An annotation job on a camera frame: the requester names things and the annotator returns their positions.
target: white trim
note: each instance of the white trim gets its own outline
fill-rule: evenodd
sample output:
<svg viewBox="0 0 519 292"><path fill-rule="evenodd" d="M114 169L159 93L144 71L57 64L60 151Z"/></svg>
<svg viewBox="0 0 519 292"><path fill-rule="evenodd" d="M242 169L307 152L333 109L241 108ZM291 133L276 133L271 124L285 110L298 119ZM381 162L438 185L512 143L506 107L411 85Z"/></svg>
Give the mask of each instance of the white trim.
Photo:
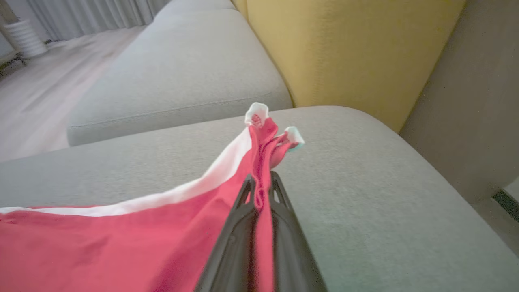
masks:
<svg viewBox="0 0 519 292"><path fill-rule="evenodd" d="M289 151L295 151L303 147L303 145L305 144L305 140L303 140L303 136L301 136L301 133L299 133L297 127L290 126L285 129L285 132L287 134L286 137L290 143L297 143L297 146L292 149L289 149Z"/></svg>
<svg viewBox="0 0 519 292"><path fill-rule="evenodd" d="M257 115L261 119L260 125L255 125L255 123L252 121L252 117L254 115ZM262 103L255 102L251 104L251 107L245 113L245 124L250 126L258 126L263 127L265 124L265 120L268 119L268 107Z"/></svg>
<svg viewBox="0 0 519 292"><path fill-rule="evenodd" d="M241 160L251 147L252 143L249 129L245 128L241 134L224 149L202 177L179 185L178 187L163 193L138 197L106 206L88 208L56 207L41 209L4 207L0 208L0 213L6 214L13 211L25 210L59 215L101 217L123 215L150 208L157 208L167 204L179 203L213 190L223 182L230 179L238 170Z"/></svg>

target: wooden floor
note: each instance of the wooden floor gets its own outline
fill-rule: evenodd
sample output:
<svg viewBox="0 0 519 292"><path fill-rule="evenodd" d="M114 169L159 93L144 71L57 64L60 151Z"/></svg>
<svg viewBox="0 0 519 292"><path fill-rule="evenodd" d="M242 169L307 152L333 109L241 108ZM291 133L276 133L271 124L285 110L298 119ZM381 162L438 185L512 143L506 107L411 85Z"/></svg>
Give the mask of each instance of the wooden floor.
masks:
<svg viewBox="0 0 519 292"><path fill-rule="evenodd" d="M71 109L144 26L49 44L0 70L0 162L69 147Z"/></svg>

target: white vase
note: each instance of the white vase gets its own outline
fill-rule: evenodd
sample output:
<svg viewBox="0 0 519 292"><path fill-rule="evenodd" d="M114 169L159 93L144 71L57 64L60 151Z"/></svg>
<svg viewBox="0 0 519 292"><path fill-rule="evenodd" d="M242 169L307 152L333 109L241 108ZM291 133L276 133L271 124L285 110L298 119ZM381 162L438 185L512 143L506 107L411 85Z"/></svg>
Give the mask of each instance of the white vase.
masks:
<svg viewBox="0 0 519 292"><path fill-rule="evenodd" d="M29 20L7 24L5 28L22 50L24 58L34 58L47 51L47 46L36 35Z"/></svg>

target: yellow sofa backrest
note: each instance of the yellow sofa backrest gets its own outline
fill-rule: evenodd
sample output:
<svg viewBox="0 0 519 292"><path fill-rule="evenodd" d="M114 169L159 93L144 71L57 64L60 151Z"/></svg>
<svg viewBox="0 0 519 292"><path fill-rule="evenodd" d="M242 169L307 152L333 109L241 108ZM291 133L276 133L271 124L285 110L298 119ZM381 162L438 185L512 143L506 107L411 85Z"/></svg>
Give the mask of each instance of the yellow sofa backrest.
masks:
<svg viewBox="0 0 519 292"><path fill-rule="evenodd" d="M233 0L296 107L343 105L400 131L465 0Z"/></svg>

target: sofa seat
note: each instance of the sofa seat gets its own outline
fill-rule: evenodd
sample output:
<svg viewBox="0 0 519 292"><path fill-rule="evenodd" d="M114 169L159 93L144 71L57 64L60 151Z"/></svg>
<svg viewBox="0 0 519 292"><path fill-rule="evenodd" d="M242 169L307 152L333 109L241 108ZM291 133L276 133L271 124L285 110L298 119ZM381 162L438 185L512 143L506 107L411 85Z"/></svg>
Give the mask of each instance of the sofa seat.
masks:
<svg viewBox="0 0 519 292"><path fill-rule="evenodd" d="M288 90L234 9L158 19L123 51L70 116L71 146L292 107Z"/></svg>
<svg viewBox="0 0 519 292"><path fill-rule="evenodd" d="M517 291L519 259L401 137L349 108L271 112L306 144L275 169L329 291ZM0 206L101 205L200 177L243 116L0 164Z"/></svg>

